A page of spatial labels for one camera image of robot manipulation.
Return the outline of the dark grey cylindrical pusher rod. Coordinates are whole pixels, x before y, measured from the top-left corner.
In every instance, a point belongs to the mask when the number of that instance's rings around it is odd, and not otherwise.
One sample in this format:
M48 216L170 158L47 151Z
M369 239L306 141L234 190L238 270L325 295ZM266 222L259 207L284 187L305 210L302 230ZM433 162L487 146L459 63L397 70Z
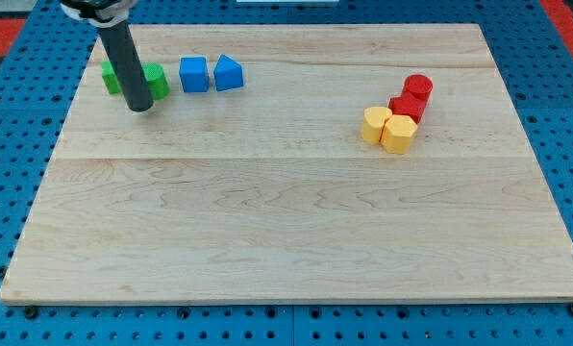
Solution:
M109 28L99 28L116 79L131 111L148 111L154 98L146 81L128 22L121 21Z

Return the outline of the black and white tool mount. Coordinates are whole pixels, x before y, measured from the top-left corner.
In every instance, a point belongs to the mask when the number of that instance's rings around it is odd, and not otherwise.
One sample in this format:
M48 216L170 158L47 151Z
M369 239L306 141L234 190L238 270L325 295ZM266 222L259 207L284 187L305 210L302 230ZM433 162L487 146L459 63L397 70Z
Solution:
M127 20L137 0L61 0L63 12L72 19L87 20L94 27L112 27Z

